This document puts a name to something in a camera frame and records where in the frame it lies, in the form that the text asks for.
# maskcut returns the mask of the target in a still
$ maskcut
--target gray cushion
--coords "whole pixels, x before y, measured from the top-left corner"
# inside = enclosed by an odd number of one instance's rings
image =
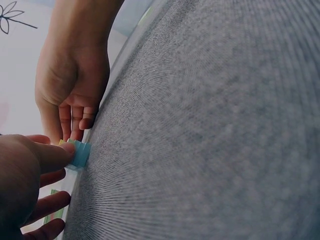
[[[319,13],[156,0],[112,70],[65,238],[320,239]]]

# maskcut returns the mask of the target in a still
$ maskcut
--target black line drawing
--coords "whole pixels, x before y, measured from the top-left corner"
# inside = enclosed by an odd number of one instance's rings
[[[18,21],[18,20],[13,19],[16,16],[19,16],[19,15],[25,13],[24,11],[20,11],[20,10],[13,10],[13,8],[16,6],[16,4],[17,4],[17,1],[11,2],[5,8],[3,8],[0,5],[0,30],[2,32],[4,32],[5,34],[9,34],[9,30],[10,30],[9,21],[23,24],[28,27],[37,29],[36,26],[32,26],[32,25],[24,23],[22,21]]]

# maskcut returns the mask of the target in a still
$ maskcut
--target finger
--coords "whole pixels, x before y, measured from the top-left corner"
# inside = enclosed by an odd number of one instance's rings
[[[26,137],[36,143],[50,144],[50,138],[44,135],[29,135]]]
[[[91,106],[86,106],[83,109],[83,116],[82,120],[79,123],[79,128],[81,130],[85,129],[90,129],[93,127],[97,113],[98,113],[98,107],[91,107]]]
[[[64,168],[62,168],[59,171],[42,174],[40,177],[40,188],[50,184],[54,184],[64,179],[65,176],[66,176],[66,170]]]
[[[54,240],[64,230],[65,222],[56,218],[35,231],[23,235],[24,240]]]
[[[51,139],[52,143],[57,144],[60,139],[63,138],[59,108],[58,106],[44,100],[42,97],[36,100],[36,104],[41,115],[44,133]]]
[[[66,191],[59,191],[53,195],[39,199],[25,225],[32,224],[39,219],[63,209],[69,205],[70,200],[71,197]]]
[[[39,161],[41,174],[58,171],[67,166],[75,153],[75,146],[72,143],[64,143],[60,146],[35,143],[34,155]]]
[[[71,135],[71,107],[68,104],[59,106],[59,116],[63,132],[63,140],[67,141]]]
[[[72,132],[71,139],[81,141],[84,136],[84,131],[80,130],[79,125],[84,115],[84,108],[80,106],[72,107]]]

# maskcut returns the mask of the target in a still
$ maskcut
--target fingernail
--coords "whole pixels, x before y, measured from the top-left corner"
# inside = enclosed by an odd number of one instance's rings
[[[61,144],[60,147],[70,154],[74,154],[76,151],[76,147],[73,143],[66,142],[64,144]]]

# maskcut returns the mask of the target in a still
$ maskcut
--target blue plastic piece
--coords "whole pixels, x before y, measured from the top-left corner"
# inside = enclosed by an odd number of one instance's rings
[[[75,154],[71,165],[77,168],[83,168],[88,160],[91,145],[89,143],[83,143],[77,140],[68,139],[68,143],[73,143],[75,145]]]

